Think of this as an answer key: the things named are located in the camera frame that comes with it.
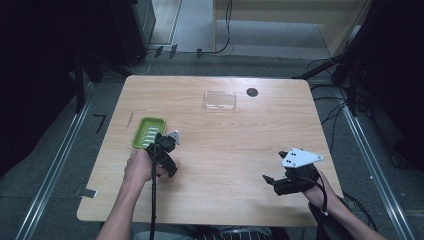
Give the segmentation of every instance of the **clear plastic container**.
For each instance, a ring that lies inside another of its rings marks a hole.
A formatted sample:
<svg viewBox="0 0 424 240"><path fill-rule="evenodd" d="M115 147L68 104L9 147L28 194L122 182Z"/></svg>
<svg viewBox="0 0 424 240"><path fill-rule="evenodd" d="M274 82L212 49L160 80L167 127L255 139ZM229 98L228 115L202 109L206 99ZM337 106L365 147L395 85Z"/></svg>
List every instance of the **clear plastic container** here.
<svg viewBox="0 0 424 240"><path fill-rule="evenodd" d="M234 113L236 111L236 94L226 91L207 91L203 103L208 112Z"/></svg>

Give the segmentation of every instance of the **gray floor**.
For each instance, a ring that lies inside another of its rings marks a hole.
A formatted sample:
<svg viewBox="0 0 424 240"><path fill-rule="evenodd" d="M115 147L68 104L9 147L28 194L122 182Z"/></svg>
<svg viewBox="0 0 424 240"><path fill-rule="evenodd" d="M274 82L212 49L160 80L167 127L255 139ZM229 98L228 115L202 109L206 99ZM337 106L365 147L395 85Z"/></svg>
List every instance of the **gray floor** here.
<svg viewBox="0 0 424 240"><path fill-rule="evenodd" d="M188 2L190 1L184 0L186 5L183 6L187 7ZM183 18L184 16L181 15L180 27L184 25ZM197 49L199 46L207 49L208 47L207 42L210 38L207 36L187 38L183 41L183 36L187 35L178 36L178 34L180 33L177 31L174 43L179 41L179 51L184 50L184 45L187 46L187 49L191 49L191 47ZM308 43L309 46L322 44L319 39L311 41ZM313 55L303 47L293 50L293 53L290 53L287 57L285 57L285 53L281 53L277 57L260 57L250 52L235 54L237 45L236 43L233 44L234 52L231 56L204 55L197 59L193 54L177 53L174 58L169 59L168 53L164 53L158 58L151 56L149 64L143 62L132 67L132 69L140 73L148 70L147 74L149 75L288 78L304 73L311 59L326 58L325 54ZM259 48L261 46L260 42L248 45L257 45ZM84 186L88 181L125 82L125 79L110 70L105 70L105 75L104 81L95 88L87 115L69 152L50 200L47 202L35 228L32 235L33 239L94 239L98 233L100 223L81 222L76 218L80 199L75 197L73 193L76 188ZM321 73L320 76L323 79L328 79L326 72ZM318 88L313 91L313 96L315 98L335 96L335 92L332 88ZM14 239L17 236L30 204L71 124L75 104L74 99L45 133L33 153L0 179L0 239ZM316 101L320 118L324 119L337 104L339 104L338 101L332 99ZM96 130L99 127L100 119L94 117L94 114L107 115L106 122L99 133L96 133ZM397 200L408 218L416 239L424 239L424 230L421 227L424 212L422 207L424 193L419 191L422 187L424 174L418 170L400 170L393 167L390 151L381 139L373 121L363 113L359 114L358 119ZM329 121L323 125L329 145L332 141L332 123L332 121ZM343 190L361 201L384 236L388 239L399 239L343 114L340 114L335 127L332 156ZM352 210L365 220L357 208L353 206ZM312 228L289 228L288 232L292 239L315 239L315 229Z"/></svg>

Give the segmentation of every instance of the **green tray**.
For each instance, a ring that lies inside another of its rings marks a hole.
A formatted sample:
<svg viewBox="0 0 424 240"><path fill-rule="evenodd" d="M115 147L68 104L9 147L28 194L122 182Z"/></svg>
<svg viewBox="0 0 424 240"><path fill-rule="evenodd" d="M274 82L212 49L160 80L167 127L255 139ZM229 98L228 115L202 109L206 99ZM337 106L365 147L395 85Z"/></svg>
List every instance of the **green tray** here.
<svg viewBox="0 0 424 240"><path fill-rule="evenodd" d="M160 118L146 117L140 121L137 132L134 135L132 145L134 148L146 149L150 143L155 141L156 134L163 134L166 121Z"/></svg>

